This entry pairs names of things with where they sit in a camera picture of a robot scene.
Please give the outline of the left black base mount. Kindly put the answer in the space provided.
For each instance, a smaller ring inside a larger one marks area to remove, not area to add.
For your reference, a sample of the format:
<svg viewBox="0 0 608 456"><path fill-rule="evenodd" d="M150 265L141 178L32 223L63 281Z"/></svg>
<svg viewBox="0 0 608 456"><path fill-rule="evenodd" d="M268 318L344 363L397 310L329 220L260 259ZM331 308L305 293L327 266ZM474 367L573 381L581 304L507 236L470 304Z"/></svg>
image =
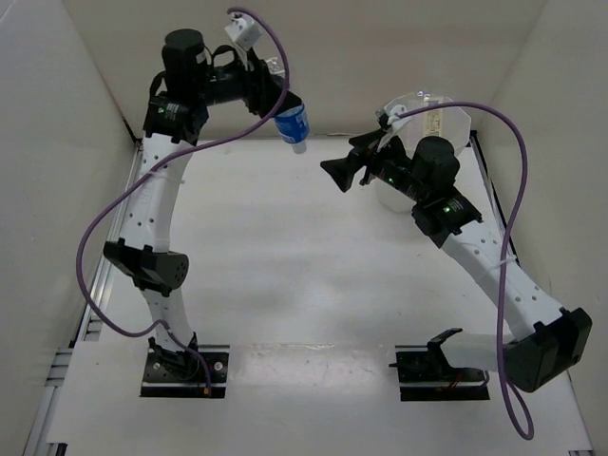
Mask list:
<svg viewBox="0 0 608 456"><path fill-rule="evenodd" d="M195 360L188 366L166 360L153 348L148 349L142 374L140 396L145 398L223 399L229 371L229 346L199 346L210 373L207 386L205 370Z"/></svg>

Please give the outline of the left aluminium frame rail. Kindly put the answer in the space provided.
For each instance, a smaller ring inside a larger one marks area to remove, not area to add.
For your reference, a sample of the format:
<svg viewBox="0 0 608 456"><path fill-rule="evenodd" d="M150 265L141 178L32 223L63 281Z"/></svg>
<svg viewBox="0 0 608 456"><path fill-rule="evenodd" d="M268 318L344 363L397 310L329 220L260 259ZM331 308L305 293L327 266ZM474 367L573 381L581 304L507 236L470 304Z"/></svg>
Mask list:
<svg viewBox="0 0 608 456"><path fill-rule="evenodd" d="M89 280L89 292L96 304L105 309L113 280L111 264L98 255L95 264L95 274ZM53 358L44 377L43 395L33 419L23 455L65 455L66 443L49 443L48 431L58 404L61 387L67 376L73 348L78 342L96 342L101 334L103 322L86 305L76 320L77 326L71 332L66 344L59 346L53 353Z"/></svg>

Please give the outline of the aluminium frame rail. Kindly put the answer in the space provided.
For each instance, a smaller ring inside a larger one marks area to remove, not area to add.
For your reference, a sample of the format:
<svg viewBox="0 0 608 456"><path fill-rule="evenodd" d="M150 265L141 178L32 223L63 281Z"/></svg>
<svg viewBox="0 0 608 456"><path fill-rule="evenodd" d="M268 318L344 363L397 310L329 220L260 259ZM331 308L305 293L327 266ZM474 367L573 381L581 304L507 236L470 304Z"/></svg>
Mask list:
<svg viewBox="0 0 608 456"><path fill-rule="evenodd" d="M98 255L95 264L95 274L89 280L89 292L96 304L105 309L113 280L111 264ZM61 387L67 376L73 348L78 342L96 342L101 334L103 322L86 305L76 320L77 326L71 332L66 344L59 346L53 353L53 358L44 377L43 395L33 419L23 455L65 455L66 443L49 443L48 431L58 404Z"/></svg>
<svg viewBox="0 0 608 456"><path fill-rule="evenodd" d="M505 215L505 211L503 209L500 198L498 196L496 186L495 186L492 178L490 177L488 162L487 162L485 152L483 150L483 147L482 147L482 144L480 141L479 131L477 129L472 129L470 132L469 146L472 147L474 154L476 156L477 162L479 164L480 172L481 172L482 178L484 180L484 187L485 187L485 190L488 195L490 205L492 208L492 213L494 215L497 225L499 226L501 235L503 235L506 225L508 223L508 216ZM510 256L512 256L512 259L515 260L516 264L520 265L520 261L518 260L518 252L517 252L516 246L512 240L512 237L510 237L508 239L508 242L509 243L508 243L507 252L509 253ZM517 399L517 398L513 398L511 396L511 393L512 393L512 391L509 392L509 395L508 395L509 400L507 401L507 405L510 404L511 406L513 406L512 401L513 401L513 399ZM569 449L568 455L597 455L597 453L594 451L594 449L592 447L590 449L575 448L575 449Z"/></svg>

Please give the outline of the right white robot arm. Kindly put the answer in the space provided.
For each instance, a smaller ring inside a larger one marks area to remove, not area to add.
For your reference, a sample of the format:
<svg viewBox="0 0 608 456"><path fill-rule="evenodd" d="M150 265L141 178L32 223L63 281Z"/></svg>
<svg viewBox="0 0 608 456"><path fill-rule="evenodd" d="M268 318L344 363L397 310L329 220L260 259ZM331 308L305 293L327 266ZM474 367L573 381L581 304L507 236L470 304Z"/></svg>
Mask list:
<svg viewBox="0 0 608 456"><path fill-rule="evenodd" d="M456 187L460 162L452 144L429 136L409 156L402 141L381 142L377 131L349 141L351 151L341 159L325 160L321 168L342 192L355 175L361 184L378 179L413 200L411 215L417 228L454 259L497 309L497 340L483 356L481 338L454 349L435 339L428 344L427 370L447 380L475 361L495 371L506 383L533 392L576 365L583 354L591 316L569 311L547 294L513 260L508 243L498 238L481 212Z"/></svg>

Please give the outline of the white plastic bin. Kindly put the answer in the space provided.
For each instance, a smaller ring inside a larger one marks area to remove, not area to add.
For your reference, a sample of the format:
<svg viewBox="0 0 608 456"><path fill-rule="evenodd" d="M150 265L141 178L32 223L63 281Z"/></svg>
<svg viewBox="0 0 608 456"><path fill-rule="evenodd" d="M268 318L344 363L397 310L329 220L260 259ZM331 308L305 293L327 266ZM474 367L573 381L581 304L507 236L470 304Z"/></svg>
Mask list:
<svg viewBox="0 0 608 456"><path fill-rule="evenodd" d="M388 116L388 132L381 140L387 145L392 137L399 137L408 158L413 157L417 143L426 136L436 136L448 140L456 156L459 156L469 140L471 118L460 107L434 109L406 119L398 119L398 114L412 110L451 103L447 96L429 94L425 91L410 92L387 102L376 111L376 117Z"/></svg>

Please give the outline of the blue label plastic bottle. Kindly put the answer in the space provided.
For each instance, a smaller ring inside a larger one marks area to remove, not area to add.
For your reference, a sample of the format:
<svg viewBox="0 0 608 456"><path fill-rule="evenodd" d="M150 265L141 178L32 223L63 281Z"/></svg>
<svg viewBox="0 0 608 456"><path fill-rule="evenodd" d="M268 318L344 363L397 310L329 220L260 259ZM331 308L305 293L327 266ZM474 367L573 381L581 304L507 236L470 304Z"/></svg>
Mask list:
<svg viewBox="0 0 608 456"><path fill-rule="evenodd" d="M302 99L290 89L274 116L275 126L281 139L296 155L307 151L307 138L310 134L306 107Z"/></svg>

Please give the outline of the right aluminium frame rail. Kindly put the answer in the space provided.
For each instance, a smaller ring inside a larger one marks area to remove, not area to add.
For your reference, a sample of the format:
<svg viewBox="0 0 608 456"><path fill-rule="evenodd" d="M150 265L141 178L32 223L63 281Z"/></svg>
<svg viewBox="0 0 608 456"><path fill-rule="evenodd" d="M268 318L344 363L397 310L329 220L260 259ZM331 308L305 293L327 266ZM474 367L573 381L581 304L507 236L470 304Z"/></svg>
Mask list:
<svg viewBox="0 0 608 456"><path fill-rule="evenodd" d="M492 178L490 177L488 162L487 162L485 152L483 150L483 147L482 147L482 144L480 141L479 131L477 129L472 129L470 132L469 146L472 147L474 154L476 156L477 162L479 164L480 172L481 172L482 178L484 180L484 187L485 187L485 190L488 195L490 205L492 208L492 213L494 215L497 225L499 226L501 235L503 235L506 225L508 223L508 216L505 215L505 211L503 209L500 198L498 196L496 186L495 186ZM518 252L517 252L516 246L512 240L512 237L510 237L508 239L508 242L509 243L508 243L507 252L509 253L510 256L512 256L512 259L515 260L516 264L520 265L520 261L518 260ZM512 391L509 392L509 395L508 395L509 400L507 401L507 405L510 404L511 406L513 406L512 401L513 401L513 399L517 399L517 398L513 398L511 396L511 393L512 393ZM590 449L575 448L575 449L569 449L568 455L597 455L597 453L594 451L594 449L592 447Z"/></svg>

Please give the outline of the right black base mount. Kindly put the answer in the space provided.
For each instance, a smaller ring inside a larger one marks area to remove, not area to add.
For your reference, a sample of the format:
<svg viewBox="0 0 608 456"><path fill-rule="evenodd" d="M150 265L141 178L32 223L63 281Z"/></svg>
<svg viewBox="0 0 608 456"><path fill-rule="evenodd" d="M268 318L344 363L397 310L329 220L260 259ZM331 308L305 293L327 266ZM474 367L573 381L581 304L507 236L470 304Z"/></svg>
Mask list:
<svg viewBox="0 0 608 456"><path fill-rule="evenodd" d="M395 361L401 402L488 401L489 373L472 368L440 367L426 346L396 346Z"/></svg>

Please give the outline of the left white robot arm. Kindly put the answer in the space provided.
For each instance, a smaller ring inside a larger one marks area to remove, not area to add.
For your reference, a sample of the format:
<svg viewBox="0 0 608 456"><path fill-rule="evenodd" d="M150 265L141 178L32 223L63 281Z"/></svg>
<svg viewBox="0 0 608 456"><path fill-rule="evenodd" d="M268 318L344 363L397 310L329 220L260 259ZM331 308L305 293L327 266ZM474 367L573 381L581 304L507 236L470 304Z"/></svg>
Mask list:
<svg viewBox="0 0 608 456"><path fill-rule="evenodd" d="M234 101L244 102L258 117L271 114L283 141L298 154L306 151L309 135L302 100L282 90L281 76L253 50L259 28L229 27L226 32L230 44L211 54L196 30L166 36L164 70L150 86L143 125L143 184L128 199L118 239L104 246L105 258L142 292L157 325L150 347L179 380L192 378L200 366L181 294L189 260L170 249L172 216L190 160L185 149L197 144L209 107Z"/></svg>

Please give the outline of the large green label bottle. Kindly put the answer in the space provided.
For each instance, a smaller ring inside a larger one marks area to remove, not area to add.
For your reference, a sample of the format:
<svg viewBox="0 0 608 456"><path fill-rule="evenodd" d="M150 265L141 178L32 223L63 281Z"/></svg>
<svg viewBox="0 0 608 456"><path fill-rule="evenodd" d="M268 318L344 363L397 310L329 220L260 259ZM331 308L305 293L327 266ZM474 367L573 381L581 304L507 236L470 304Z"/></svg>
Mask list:
<svg viewBox="0 0 608 456"><path fill-rule="evenodd" d="M443 95L432 95L430 93L421 92L422 97L421 107L442 105L447 101ZM435 109L426 111L422 114L423 136L442 137L443 136L443 111Z"/></svg>

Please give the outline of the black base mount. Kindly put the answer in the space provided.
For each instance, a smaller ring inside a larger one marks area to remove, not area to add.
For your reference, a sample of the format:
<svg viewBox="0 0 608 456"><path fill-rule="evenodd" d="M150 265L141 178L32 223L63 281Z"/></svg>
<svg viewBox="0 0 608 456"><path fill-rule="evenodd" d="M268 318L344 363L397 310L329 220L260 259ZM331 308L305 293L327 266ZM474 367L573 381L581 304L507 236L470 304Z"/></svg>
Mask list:
<svg viewBox="0 0 608 456"><path fill-rule="evenodd" d="M188 366L166 360L153 348L148 349L142 374L140 396L145 398L223 399L229 371L229 346L199 346L210 373L207 386L205 370L195 360Z"/></svg>
<svg viewBox="0 0 608 456"><path fill-rule="evenodd" d="M396 346L395 361L401 402L488 401L489 373L472 368L440 367L426 346Z"/></svg>

